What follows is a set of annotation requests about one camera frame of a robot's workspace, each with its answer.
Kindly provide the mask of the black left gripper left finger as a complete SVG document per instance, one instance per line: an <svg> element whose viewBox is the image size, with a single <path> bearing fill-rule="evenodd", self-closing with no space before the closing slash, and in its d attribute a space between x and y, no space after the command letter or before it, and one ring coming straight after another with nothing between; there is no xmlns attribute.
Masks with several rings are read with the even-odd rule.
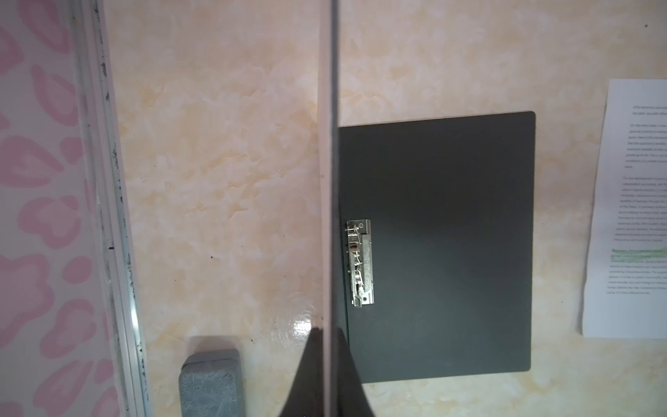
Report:
<svg viewBox="0 0 667 417"><path fill-rule="evenodd" d="M323 417L322 330L312 328L280 417Z"/></svg>

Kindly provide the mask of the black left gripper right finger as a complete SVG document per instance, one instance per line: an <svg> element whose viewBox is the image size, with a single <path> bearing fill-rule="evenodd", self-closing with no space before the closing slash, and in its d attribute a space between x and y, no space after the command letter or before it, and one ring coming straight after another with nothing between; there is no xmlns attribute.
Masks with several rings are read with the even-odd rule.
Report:
<svg viewBox="0 0 667 417"><path fill-rule="evenodd" d="M336 394L338 417L374 417L347 339L340 328L337 329Z"/></svg>

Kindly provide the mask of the white folder with black inside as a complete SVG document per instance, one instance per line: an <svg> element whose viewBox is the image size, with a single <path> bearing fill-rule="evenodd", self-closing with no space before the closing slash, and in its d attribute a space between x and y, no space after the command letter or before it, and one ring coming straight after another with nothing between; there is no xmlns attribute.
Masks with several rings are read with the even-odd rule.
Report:
<svg viewBox="0 0 667 417"><path fill-rule="evenodd" d="M320 4L324 415L337 329L362 387L531 367L536 116L339 125L339 5ZM374 304L352 305L348 221L369 219Z"/></svg>

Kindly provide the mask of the printed paper sheet green highlight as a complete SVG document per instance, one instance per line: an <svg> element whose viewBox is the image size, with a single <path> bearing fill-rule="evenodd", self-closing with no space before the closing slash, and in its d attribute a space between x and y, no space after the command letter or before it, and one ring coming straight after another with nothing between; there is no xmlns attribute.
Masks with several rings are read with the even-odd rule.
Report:
<svg viewBox="0 0 667 417"><path fill-rule="evenodd" d="M666 81L609 82L582 314L588 338L666 337Z"/></svg>

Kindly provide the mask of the grey sponge block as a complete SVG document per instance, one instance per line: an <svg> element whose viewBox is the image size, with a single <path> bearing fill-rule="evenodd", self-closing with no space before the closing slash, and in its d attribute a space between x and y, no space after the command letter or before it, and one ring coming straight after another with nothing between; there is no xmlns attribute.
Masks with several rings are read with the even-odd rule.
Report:
<svg viewBox="0 0 667 417"><path fill-rule="evenodd" d="M239 352L224 349L189 356L179 375L179 394L183 417L245 416Z"/></svg>

